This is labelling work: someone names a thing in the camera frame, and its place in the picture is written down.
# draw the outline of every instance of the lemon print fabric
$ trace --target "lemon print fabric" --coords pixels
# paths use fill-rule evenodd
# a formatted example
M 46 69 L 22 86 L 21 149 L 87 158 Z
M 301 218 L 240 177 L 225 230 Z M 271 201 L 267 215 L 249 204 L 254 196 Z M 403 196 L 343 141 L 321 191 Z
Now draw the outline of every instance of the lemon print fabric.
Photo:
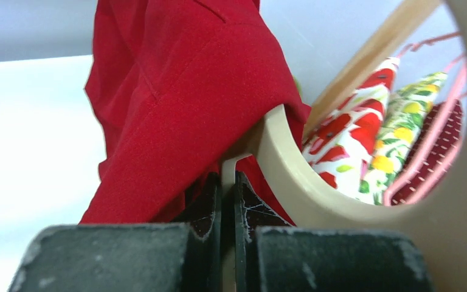
M 444 72 L 429 74 L 390 96 L 386 118 L 376 135 L 373 159 L 360 183 L 359 201 L 382 204 L 384 191 L 402 170 L 446 78 Z

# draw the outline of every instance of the circular opening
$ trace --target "circular opening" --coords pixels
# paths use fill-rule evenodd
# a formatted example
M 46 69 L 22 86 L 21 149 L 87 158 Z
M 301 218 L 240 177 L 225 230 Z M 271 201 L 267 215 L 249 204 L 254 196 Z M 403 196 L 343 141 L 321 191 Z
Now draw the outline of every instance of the circular opening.
M 262 3 L 261 13 L 302 100 L 312 105 L 398 4 L 375 2 L 366 13 L 354 7 L 361 19 L 382 16 L 364 21 L 355 21 L 344 3 L 327 9 L 312 1 Z M 464 53 L 457 24 L 442 4 L 352 94 L 337 99 L 336 109 L 306 137 L 304 159 L 354 200 L 393 207 L 427 197 L 450 169 L 467 129 Z

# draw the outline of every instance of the wooden stick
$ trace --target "wooden stick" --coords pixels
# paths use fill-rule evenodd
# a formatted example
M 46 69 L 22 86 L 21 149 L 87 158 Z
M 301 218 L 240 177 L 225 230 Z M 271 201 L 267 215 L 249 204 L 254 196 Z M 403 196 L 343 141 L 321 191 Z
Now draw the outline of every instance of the wooden stick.
M 351 95 L 440 4 L 441 0 L 402 1 L 313 103 L 303 129 L 304 142 L 327 114 Z

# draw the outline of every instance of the floral fabric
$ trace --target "floral fabric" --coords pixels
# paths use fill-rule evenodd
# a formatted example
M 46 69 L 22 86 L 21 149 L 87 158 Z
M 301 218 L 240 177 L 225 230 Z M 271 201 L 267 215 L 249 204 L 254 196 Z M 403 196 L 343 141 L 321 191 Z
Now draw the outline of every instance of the floral fabric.
M 303 157 L 331 187 L 358 194 L 384 120 L 399 59 L 388 58 L 334 110 L 303 148 Z
M 447 74 L 436 72 L 397 91 L 390 98 L 386 119 L 376 135 L 375 152 L 357 199 L 382 204 L 382 195 L 399 173 L 423 127 Z

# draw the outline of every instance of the pink wire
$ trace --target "pink wire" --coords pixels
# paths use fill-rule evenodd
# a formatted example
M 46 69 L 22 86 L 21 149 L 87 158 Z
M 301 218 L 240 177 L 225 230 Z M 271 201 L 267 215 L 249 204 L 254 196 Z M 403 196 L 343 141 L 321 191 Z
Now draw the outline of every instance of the pink wire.
M 459 61 L 464 55 L 457 57 L 452 61 L 448 66 L 447 69 L 452 69 L 454 64 Z M 426 135 L 426 137 L 421 141 L 420 146 L 418 147 L 419 151 L 416 152 L 415 156 L 412 158 L 412 160 L 409 162 L 409 165 L 407 166 L 406 169 L 404 169 L 400 176 L 393 182 L 393 184 L 384 192 L 384 198 L 383 198 L 383 203 L 385 206 L 391 206 L 392 205 L 392 197 L 393 195 L 399 191 L 402 187 L 404 187 L 407 183 L 410 182 L 410 179 L 416 175 L 416 170 L 420 169 L 420 167 L 423 165 L 423 162 L 431 152 L 432 146 L 436 143 L 438 136 L 443 129 L 443 127 L 446 124 L 446 121 L 448 117 L 450 116 L 452 109 L 454 108 L 455 103 L 457 102 L 458 99 L 460 99 L 463 95 L 461 95 L 461 91 L 463 90 L 463 87 L 465 85 L 465 82 L 467 80 L 467 64 L 466 62 L 463 64 L 460 72 L 458 73 L 454 85 L 452 86 L 450 93 L 445 101 L 445 104 L 441 107 L 439 113 L 435 117 L 434 123 L 431 125 L 431 128 Z M 420 192 L 418 189 L 416 190 L 413 195 L 407 199 L 406 204 L 412 204 L 415 203 L 422 198 L 426 196 L 428 193 L 429 188 L 432 188 L 435 184 L 437 179 L 428 179 L 426 180 L 420 189 L 425 189 L 427 188 L 427 191 L 425 192 Z
M 451 38 L 459 37 L 461 35 L 460 32 L 452 32 L 448 33 L 446 35 L 440 35 L 435 38 L 428 38 L 426 40 L 420 41 L 419 43 L 410 43 L 404 46 L 404 48 L 396 55 L 397 58 L 403 57 L 409 49 L 412 52 L 416 52 L 419 48 L 421 48 L 424 44 L 427 44 L 429 46 L 432 46 L 433 44 L 439 42 L 439 41 L 444 41 L 444 40 L 449 40 Z

